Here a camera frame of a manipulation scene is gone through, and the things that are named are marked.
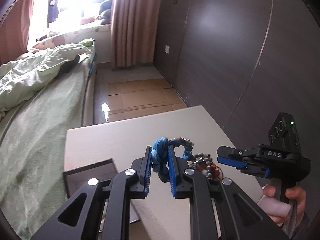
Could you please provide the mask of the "person's right hand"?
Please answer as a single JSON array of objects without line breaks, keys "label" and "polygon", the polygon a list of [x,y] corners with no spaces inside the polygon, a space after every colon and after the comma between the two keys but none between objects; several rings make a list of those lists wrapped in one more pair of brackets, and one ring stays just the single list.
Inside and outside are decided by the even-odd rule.
[{"label": "person's right hand", "polygon": [[[266,197],[274,197],[276,195],[276,188],[271,185],[265,185],[263,187],[263,195]],[[292,188],[288,188],[285,191],[285,196],[287,199],[294,200],[297,204],[297,221],[296,227],[299,226],[304,217],[304,210],[306,206],[306,191],[302,189],[300,186],[295,186]],[[268,215],[277,226],[281,227],[285,222],[288,221],[289,217],[276,217]]]}]

